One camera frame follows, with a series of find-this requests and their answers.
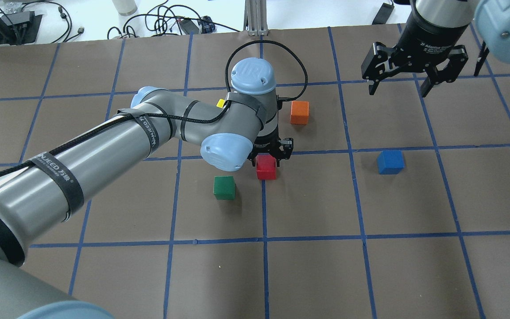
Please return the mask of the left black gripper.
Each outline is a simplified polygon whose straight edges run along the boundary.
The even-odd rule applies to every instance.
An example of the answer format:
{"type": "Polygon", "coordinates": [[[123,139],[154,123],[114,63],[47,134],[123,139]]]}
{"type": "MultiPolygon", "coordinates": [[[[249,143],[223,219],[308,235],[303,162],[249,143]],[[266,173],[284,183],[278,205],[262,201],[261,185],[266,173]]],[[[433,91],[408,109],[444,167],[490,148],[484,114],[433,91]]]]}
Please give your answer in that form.
{"type": "Polygon", "coordinates": [[[247,159],[254,162],[258,154],[268,153],[275,158],[276,166],[281,166],[282,160],[289,160],[294,150],[294,139],[280,139],[278,121],[267,123],[253,142],[253,147],[247,159]]]}

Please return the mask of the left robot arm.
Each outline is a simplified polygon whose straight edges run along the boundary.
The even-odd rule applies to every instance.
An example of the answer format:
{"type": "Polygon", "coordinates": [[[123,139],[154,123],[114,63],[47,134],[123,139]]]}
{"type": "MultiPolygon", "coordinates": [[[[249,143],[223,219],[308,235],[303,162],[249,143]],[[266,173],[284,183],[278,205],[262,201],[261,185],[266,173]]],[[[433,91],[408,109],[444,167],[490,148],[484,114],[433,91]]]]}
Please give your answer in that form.
{"type": "Polygon", "coordinates": [[[30,245],[170,139],[200,147],[222,171],[237,171],[263,150],[278,160],[292,140],[278,137],[282,99],[271,63],[257,57],[225,68],[223,107],[146,86],[129,108],[69,140],[0,171],[0,319],[111,319],[22,270],[30,245]]]}

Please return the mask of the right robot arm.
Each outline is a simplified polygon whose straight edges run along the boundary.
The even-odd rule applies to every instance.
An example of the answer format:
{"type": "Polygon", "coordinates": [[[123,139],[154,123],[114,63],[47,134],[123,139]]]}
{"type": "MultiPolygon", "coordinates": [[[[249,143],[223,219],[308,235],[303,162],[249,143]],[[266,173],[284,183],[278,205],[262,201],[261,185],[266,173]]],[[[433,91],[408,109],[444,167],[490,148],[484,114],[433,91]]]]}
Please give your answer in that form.
{"type": "Polygon", "coordinates": [[[474,75],[487,56],[510,64],[510,0],[398,0],[411,12],[394,47],[375,42],[368,51],[361,74],[370,95],[380,82],[400,73],[425,73],[421,94],[454,82],[469,60],[462,34],[473,24],[483,38],[474,75]]]}

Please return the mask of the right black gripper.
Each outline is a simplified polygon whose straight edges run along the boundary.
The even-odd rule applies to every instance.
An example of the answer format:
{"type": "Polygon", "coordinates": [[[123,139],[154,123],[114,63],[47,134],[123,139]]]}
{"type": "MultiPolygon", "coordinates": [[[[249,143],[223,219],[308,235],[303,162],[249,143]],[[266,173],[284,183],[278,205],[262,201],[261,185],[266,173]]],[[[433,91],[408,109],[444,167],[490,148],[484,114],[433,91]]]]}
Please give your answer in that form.
{"type": "Polygon", "coordinates": [[[421,16],[409,16],[394,48],[374,42],[362,63],[362,78],[367,80],[369,95],[376,93],[380,82],[396,74],[425,72],[421,96],[441,83],[454,82],[469,60],[465,45],[456,45],[459,28],[437,26],[421,16]],[[439,70],[437,65],[448,59],[439,70]]]}

